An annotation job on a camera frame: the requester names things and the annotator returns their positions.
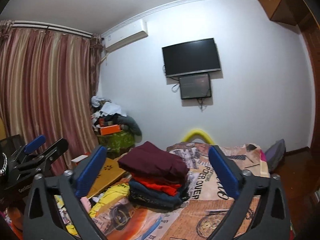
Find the navy blue folded garment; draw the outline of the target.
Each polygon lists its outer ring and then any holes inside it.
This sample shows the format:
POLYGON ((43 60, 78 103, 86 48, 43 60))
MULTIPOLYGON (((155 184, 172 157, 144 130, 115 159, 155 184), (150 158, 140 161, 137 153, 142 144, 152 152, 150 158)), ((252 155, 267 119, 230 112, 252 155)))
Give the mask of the navy blue folded garment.
POLYGON ((141 183, 131 179, 129 181, 130 191, 142 197, 143 199, 147 199, 152 201, 153 203, 167 203, 168 205, 175 206, 183 203, 183 199, 181 198, 180 192, 175 194, 174 196, 170 196, 164 192, 158 192, 155 190, 148 189, 141 183))

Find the white air conditioner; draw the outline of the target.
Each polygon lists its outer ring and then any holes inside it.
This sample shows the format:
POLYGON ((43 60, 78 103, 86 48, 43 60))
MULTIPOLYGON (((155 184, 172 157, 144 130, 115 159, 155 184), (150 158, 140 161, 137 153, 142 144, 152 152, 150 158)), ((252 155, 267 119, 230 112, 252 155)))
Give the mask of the white air conditioner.
POLYGON ((111 53, 115 50, 123 48, 133 42, 139 41, 148 37, 147 24, 143 19, 131 22, 121 27, 116 27, 113 30, 105 32, 104 38, 104 52, 111 53))

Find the purple grey backpack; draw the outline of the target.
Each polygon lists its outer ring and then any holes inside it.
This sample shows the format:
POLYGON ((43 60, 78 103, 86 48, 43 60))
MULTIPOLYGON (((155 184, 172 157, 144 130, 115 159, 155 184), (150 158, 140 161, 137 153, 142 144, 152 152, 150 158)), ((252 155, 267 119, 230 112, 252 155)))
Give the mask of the purple grey backpack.
POLYGON ((278 140, 265 152, 268 171, 270 173, 277 168, 285 153, 286 145, 284 139, 278 140))

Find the black wall television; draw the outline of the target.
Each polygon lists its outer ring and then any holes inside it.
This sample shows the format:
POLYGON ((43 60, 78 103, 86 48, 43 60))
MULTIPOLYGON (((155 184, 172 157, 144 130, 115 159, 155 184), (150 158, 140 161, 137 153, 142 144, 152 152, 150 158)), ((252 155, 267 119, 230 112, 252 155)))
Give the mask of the black wall television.
POLYGON ((221 70, 215 40, 207 38, 162 48, 166 77, 221 70))

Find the striped pink curtain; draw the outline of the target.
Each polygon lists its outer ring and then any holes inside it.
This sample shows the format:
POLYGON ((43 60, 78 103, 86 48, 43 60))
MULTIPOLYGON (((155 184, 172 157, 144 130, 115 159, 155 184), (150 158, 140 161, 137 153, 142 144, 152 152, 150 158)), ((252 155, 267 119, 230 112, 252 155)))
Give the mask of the striped pink curtain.
POLYGON ((91 98, 98 91, 103 44, 90 38, 1 22, 1 119, 8 135, 50 146, 65 138, 68 150, 51 166, 59 175, 72 159, 97 146, 91 98))

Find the yellow garment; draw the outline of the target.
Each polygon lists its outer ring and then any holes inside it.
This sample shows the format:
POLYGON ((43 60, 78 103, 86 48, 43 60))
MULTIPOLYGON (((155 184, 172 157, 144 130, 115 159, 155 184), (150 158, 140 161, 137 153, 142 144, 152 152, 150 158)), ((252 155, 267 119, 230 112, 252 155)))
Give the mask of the yellow garment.
POLYGON ((108 188, 94 204, 87 197, 80 199, 85 211, 104 236, 116 229, 121 230, 131 219, 134 211, 129 202, 129 192, 129 183, 122 182, 108 188))

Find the maroon large garment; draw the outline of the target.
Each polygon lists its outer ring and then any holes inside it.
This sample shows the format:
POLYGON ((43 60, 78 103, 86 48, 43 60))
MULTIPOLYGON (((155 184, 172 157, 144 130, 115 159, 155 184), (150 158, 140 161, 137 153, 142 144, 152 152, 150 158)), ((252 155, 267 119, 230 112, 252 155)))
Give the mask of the maroon large garment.
POLYGON ((135 175, 163 178, 177 184, 184 184, 189 172, 180 156, 163 151, 149 141, 118 159, 118 165, 135 175))

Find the yellow curved headboard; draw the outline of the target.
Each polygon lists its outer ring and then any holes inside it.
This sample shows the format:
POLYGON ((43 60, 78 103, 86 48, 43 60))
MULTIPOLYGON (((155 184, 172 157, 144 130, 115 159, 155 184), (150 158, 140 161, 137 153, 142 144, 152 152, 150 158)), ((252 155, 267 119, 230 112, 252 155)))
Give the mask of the yellow curved headboard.
POLYGON ((200 138, 207 144, 214 145, 214 140, 203 130, 201 129, 192 129, 189 131, 182 139, 183 142, 191 142, 193 138, 200 138))

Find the red folded garment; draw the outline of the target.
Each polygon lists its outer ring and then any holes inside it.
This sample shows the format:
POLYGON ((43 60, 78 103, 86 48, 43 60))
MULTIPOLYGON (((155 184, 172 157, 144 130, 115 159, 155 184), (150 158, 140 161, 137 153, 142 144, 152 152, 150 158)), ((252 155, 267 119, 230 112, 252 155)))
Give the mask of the red folded garment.
POLYGON ((176 196, 178 190, 183 186, 181 184, 173 183, 163 178, 148 178, 147 176, 140 176, 136 174, 131 174, 131 176, 133 180, 142 184, 147 189, 163 192, 172 197, 176 196))

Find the small dark wall monitor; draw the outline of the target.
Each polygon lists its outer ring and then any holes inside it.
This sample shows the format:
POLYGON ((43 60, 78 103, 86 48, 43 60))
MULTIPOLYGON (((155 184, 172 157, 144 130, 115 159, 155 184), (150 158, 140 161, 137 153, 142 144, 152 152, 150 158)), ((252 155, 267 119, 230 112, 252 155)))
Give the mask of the small dark wall monitor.
POLYGON ((179 78, 179 85, 182 100, 204 99, 212 96, 208 73, 182 76, 179 78))

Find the black folded garment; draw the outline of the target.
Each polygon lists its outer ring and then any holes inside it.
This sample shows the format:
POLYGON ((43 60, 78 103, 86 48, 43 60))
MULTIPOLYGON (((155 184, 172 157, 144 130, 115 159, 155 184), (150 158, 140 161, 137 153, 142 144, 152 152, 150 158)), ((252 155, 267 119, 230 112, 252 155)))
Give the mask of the black folded garment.
POLYGON ((182 193, 181 197, 171 197, 171 200, 163 198, 157 199, 155 197, 144 196, 136 192, 130 192, 129 194, 129 200, 133 203, 136 203, 141 206, 150 207, 153 209, 163 210, 173 210, 175 208, 178 208, 182 205, 183 202, 185 202, 189 198, 189 194, 187 193, 182 193))

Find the dark grey bag on table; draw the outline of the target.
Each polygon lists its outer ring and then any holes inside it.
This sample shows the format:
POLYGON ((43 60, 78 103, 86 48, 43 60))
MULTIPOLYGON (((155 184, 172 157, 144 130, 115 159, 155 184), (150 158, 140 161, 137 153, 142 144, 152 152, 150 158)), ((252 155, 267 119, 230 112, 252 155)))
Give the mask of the dark grey bag on table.
POLYGON ((136 123, 134 118, 132 118, 129 115, 127 115, 127 116, 119 115, 117 117, 117 124, 120 125, 121 129, 124 129, 126 131, 130 131, 131 133, 133 133, 136 136, 142 135, 140 127, 138 126, 138 124, 136 123))

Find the orange box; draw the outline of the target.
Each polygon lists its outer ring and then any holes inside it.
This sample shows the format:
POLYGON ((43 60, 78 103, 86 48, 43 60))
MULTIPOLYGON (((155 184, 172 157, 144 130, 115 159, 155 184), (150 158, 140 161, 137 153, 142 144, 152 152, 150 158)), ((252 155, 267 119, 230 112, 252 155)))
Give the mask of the orange box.
POLYGON ((121 127, 119 125, 105 126, 99 128, 100 135, 109 135, 113 133, 118 133, 121 131, 121 127))

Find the patterned newspaper print bedspread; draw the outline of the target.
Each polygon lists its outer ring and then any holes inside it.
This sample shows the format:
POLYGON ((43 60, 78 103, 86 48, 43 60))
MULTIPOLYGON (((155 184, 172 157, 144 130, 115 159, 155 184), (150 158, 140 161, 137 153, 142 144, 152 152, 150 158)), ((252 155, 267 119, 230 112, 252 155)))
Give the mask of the patterned newspaper print bedspread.
MULTIPOLYGON (((186 182, 178 192, 181 196, 187 193, 190 198, 173 210, 153 209, 129 200, 134 211, 131 219, 124 228, 114 230, 104 239, 206 239, 234 202, 209 162, 209 149, 209 144, 200 142, 169 146, 165 151, 180 156, 189 168, 186 182)), ((113 185, 129 183, 131 174, 126 171, 113 185)), ((91 203, 97 202, 102 193, 92 197, 91 203)))

